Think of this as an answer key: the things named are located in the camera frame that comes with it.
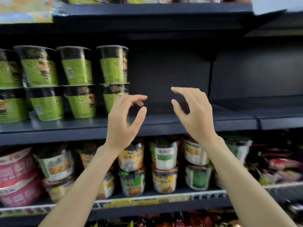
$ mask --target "green and black cup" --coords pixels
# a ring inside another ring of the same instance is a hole
[[[87,118],[95,115],[95,85],[65,85],[64,94],[75,118]]]
[[[101,68],[104,82],[127,83],[127,51],[128,48],[120,45],[98,46],[101,54]]]
[[[58,86],[56,50],[32,45],[15,46],[14,49],[30,87]]]
[[[62,102],[62,87],[31,87],[28,95],[41,121],[62,119],[64,106]]]
[[[0,123],[20,122],[29,118],[24,88],[0,89]]]
[[[115,100],[124,94],[129,93],[130,83],[124,84],[101,84],[103,86],[103,97],[106,111],[109,114]]]
[[[56,48],[60,52],[62,65],[69,85],[92,84],[91,50],[78,46]]]
[[[17,53],[0,49],[0,87],[22,87],[22,68]]]

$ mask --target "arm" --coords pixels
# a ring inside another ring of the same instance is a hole
[[[136,137],[146,115],[142,107],[132,125],[126,118],[132,103],[143,106],[147,96],[123,95],[119,97],[108,115],[106,142],[99,147],[89,166],[75,181],[68,193],[44,218],[39,227],[83,227],[104,177],[113,161]]]
[[[233,207],[245,227],[296,227],[291,218],[229,151],[214,130],[212,107],[204,92],[197,88],[172,87],[184,96],[190,113],[185,114],[172,100],[174,111],[186,131],[211,159]]]

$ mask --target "barcode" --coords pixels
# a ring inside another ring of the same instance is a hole
[[[43,115],[43,112],[42,112],[42,110],[41,110],[41,107],[37,107],[37,111],[38,111],[38,114],[39,114],[39,115]]]
[[[74,78],[74,74],[73,74],[73,71],[71,70],[71,68],[67,68],[67,74],[70,78]]]

